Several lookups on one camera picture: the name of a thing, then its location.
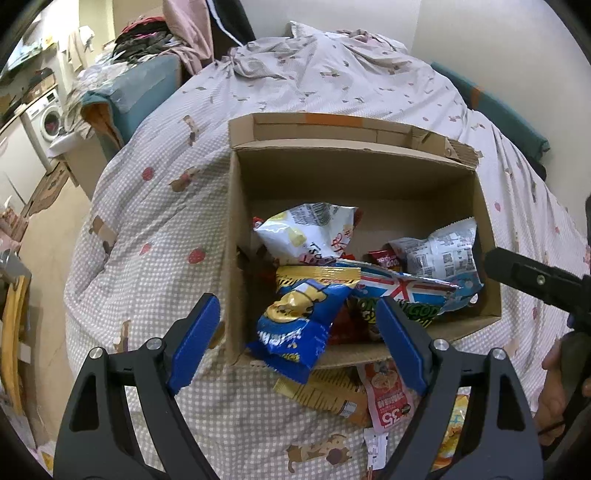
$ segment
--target bed sheet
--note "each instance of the bed sheet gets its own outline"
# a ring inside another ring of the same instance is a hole
[[[74,373],[90,348],[135,349],[220,290],[230,147],[228,120],[251,112],[326,112],[418,125],[472,145],[496,244],[589,269],[586,243],[524,156],[423,61],[391,46],[308,31],[267,38],[206,67],[154,111],[102,174],[64,292]],[[566,330],[553,307],[503,287],[502,319],[456,343],[505,346],[533,409],[544,354]],[[128,339],[121,338],[122,331]],[[222,479],[335,478],[365,472],[363,431],[272,391],[268,369],[224,365],[208,351],[176,397]],[[159,465],[137,393],[128,402],[144,458]],[[389,451],[406,425],[390,435]]]

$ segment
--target metal screw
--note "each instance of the metal screw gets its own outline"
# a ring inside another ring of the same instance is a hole
[[[449,343],[447,343],[443,338],[438,338],[433,340],[433,346],[435,347],[435,350],[445,352],[445,350],[449,348]]]
[[[146,342],[146,347],[148,350],[158,350],[162,346],[162,339],[161,338],[151,338]]]
[[[100,346],[95,346],[90,352],[88,352],[88,356],[93,359],[100,358],[103,354],[103,349]]]
[[[502,348],[493,349],[492,356],[495,357],[497,360],[504,360],[505,358],[507,358],[507,354]]]

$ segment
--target blue gripper pad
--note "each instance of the blue gripper pad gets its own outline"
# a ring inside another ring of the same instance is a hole
[[[406,317],[400,308],[397,310],[399,316]],[[412,322],[405,318],[407,326],[413,330],[413,334],[416,334],[415,341],[421,343],[421,345],[415,345],[408,334],[409,332],[385,299],[380,299],[376,305],[375,319],[404,383],[419,395],[424,396],[431,380],[432,366],[431,354],[428,349],[431,339],[428,333],[418,323],[409,325]]]
[[[193,319],[189,330],[174,352],[168,388],[176,395],[181,388],[191,383],[199,362],[216,331],[220,321],[220,303],[211,295],[205,306],[199,304],[189,313]]]

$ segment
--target floor mat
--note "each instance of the floor mat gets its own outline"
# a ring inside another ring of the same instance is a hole
[[[59,162],[49,175],[43,177],[23,214],[30,216],[49,208],[56,201],[67,181],[68,170],[62,162]]]

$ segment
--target cardboard box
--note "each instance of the cardboard box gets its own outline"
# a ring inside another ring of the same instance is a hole
[[[223,265],[226,294],[226,361],[260,366],[245,350],[258,316],[272,302],[237,249],[254,262],[252,218],[268,218],[296,205],[330,202],[363,209],[347,253],[361,258],[402,236],[426,238],[474,216],[475,260],[485,288],[473,307],[447,314],[428,331],[457,340],[501,316],[501,290],[479,266],[495,247],[491,222],[475,172],[478,157],[467,145],[410,125],[360,117],[309,113],[256,113],[231,120],[228,239]],[[383,343],[328,346],[316,368],[389,357]]]

